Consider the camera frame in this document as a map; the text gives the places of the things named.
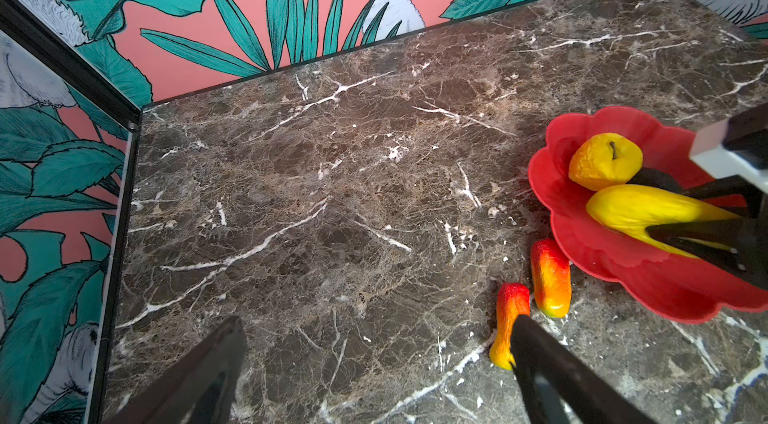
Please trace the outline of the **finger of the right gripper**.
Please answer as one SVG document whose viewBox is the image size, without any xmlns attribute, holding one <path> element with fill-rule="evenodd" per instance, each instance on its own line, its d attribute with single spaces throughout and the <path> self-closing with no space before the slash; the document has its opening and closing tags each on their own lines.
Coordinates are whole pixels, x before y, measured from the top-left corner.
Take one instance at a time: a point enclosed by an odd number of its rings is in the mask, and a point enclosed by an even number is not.
<svg viewBox="0 0 768 424">
<path fill-rule="evenodd" d="M 685 196 L 706 200 L 740 195 L 749 201 L 756 194 L 756 187 L 739 175 L 716 179 L 683 192 Z"/>
<path fill-rule="evenodd" d="M 647 228 L 649 236 L 759 289 L 767 288 L 767 221 L 728 219 Z"/>
</svg>

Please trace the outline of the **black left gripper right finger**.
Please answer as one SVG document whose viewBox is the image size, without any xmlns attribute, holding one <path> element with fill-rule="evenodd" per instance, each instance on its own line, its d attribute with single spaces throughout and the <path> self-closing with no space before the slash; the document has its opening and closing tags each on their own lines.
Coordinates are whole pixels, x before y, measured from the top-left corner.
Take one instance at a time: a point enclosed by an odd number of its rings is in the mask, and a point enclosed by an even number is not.
<svg viewBox="0 0 768 424">
<path fill-rule="evenodd" d="M 652 421 L 527 315 L 514 323 L 511 351 L 532 423 L 567 423 L 564 404 L 583 423 Z"/>
</svg>

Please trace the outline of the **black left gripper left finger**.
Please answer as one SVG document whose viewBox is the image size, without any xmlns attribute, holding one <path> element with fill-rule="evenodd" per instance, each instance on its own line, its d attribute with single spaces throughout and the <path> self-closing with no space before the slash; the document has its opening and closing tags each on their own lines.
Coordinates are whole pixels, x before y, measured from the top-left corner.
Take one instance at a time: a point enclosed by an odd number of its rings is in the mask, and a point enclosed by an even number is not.
<svg viewBox="0 0 768 424">
<path fill-rule="evenodd" d="M 245 354 L 243 322 L 230 316 L 106 421 L 227 423 Z"/>
</svg>

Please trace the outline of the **red-yellow fake fruit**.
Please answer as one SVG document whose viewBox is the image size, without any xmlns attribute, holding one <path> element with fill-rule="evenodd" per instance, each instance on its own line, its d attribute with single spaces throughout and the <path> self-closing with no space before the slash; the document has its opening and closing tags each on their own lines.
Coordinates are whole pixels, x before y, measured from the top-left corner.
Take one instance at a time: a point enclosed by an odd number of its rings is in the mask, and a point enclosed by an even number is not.
<svg viewBox="0 0 768 424">
<path fill-rule="evenodd" d="M 550 318 L 564 318 L 572 298 L 570 260 L 555 240 L 534 243 L 531 270 L 538 309 Z"/>
<path fill-rule="evenodd" d="M 489 357 L 499 368 L 512 371 L 515 359 L 511 351 L 514 323 L 520 315 L 530 315 L 530 291 L 521 283 L 503 283 L 496 300 L 496 337 Z"/>
</svg>

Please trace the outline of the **yellow fake mango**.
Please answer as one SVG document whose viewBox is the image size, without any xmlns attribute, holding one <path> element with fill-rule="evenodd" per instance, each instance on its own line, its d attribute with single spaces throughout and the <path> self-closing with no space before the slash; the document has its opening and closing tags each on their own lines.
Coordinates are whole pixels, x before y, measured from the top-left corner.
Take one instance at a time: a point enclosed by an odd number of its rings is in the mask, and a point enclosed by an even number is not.
<svg viewBox="0 0 768 424">
<path fill-rule="evenodd" d="M 604 227 L 625 234 L 662 251 L 696 256 L 654 240 L 647 228 L 740 219 L 740 216 L 709 203 L 663 189 L 635 184 L 615 185 L 594 194 L 586 204 L 587 213 Z"/>
</svg>

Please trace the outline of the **yellow fake apple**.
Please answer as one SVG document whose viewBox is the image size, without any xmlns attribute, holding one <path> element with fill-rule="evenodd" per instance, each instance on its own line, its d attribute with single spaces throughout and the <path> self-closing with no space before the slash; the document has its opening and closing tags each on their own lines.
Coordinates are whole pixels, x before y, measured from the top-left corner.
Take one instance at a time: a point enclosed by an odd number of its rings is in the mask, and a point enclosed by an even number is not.
<svg viewBox="0 0 768 424">
<path fill-rule="evenodd" d="M 632 180 L 643 167 L 641 148 L 616 133 L 602 133 L 584 142 L 571 158 L 571 181 L 600 191 Z"/>
</svg>

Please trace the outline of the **dark avocado fake fruit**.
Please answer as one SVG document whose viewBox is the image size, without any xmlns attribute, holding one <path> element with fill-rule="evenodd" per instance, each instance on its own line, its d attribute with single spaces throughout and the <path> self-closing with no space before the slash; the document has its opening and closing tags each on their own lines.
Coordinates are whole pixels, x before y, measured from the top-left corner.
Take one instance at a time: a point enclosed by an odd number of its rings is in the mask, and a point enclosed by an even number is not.
<svg viewBox="0 0 768 424">
<path fill-rule="evenodd" d="M 642 167 L 629 181 L 628 184 L 641 185 L 662 189 L 668 192 L 682 194 L 682 187 L 671 175 L 661 170 Z"/>
</svg>

